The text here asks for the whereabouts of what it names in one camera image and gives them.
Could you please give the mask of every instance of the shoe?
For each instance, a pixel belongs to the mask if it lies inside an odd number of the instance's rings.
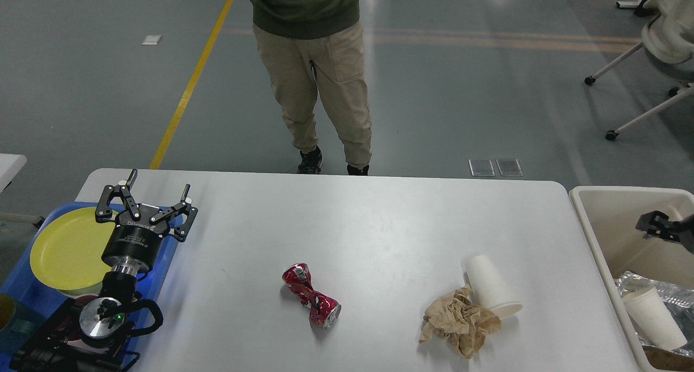
[[[323,166],[323,154],[320,153],[320,148],[316,147],[315,150],[304,154],[301,154],[301,163],[297,168],[297,174],[320,174],[320,167]]]
[[[352,167],[350,165],[347,165],[347,174],[349,175],[369,175],[369,165],[364,166],[364,169],[357,169],[356,167]]]

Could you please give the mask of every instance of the white bin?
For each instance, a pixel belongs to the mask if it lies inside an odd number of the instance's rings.
[[[569,196],[640,369],[660,370],[648,362],[613,279],[629,270],[694,288],[694,254],[677,243],[644,239],[644,232],[635,229],[640,215],[648,212],[662,211],[669,221],[694,214],[694,196],[680,189],[642,187],[576,187]]]

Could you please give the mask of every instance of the blue tray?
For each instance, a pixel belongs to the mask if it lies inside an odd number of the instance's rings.
[[[17,266],[15,266],[12,273],[7,277],[3,286],[0,287],[0,293],[10,295],[15,298],[15,300],[19,300],[25,305],[32,307],[36,312],[41,313],[44,318],[50,317],[50,315],[67,300],[67,296],[44,285],[41,281],[36,279],[31,271],[31,265],[29,263],[31,248],[34,246],[36,237],[48,224],[50,224],[50,222],[75,209],[96,206],[97,204],[95,202],[68,202],[50,212],[49,216],[47,216],[43,225],[34,236],[34,239],[27,247],[27,250],[22,254]],[[112,204],[111,208],[118,212],[123,211],[123,206],[117,206],[116,204]],[[180,226],[181,223],[181,218],[176,218],[174,222],[171,223],[171,226],[172,228]],[[169,266],[171,266],[171,259],[174,258],[177,246],[178,241],[173,237],[167,236],[164,238],[159,256],[157,256],[157,260],[154,263],[154,269],[149,272],[144,280],[137,283],[137,291],[142,293],[142,298],[157,299],[159,291],[164,284],[166,273],[169,271]],[[129,320],[133,320],[136,323],[136,328],[143,328],[150,324],[151,317],[149,316],[149,311],[144,310],[132,313],[129,316]],[[139,340],[138,337],[130,339],[126,343],[125,349],[134,351],[137,347],[137,340]],[[0,353],[0,372],[11,370],[11,359],[11,355]]]

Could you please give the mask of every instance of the olive green sweater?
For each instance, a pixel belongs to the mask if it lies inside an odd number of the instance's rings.
[[[250,0],[258,28],[292,39],[319,39],[359,21],[359,0]]]

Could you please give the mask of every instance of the red can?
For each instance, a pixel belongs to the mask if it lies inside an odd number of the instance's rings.
[[[313,289],[307,264],[293,264],[282,274],[282,280],[301,303],[311,309],[308,317],[314,325],[327,329],[335,323],[342,306],[337,300]]]

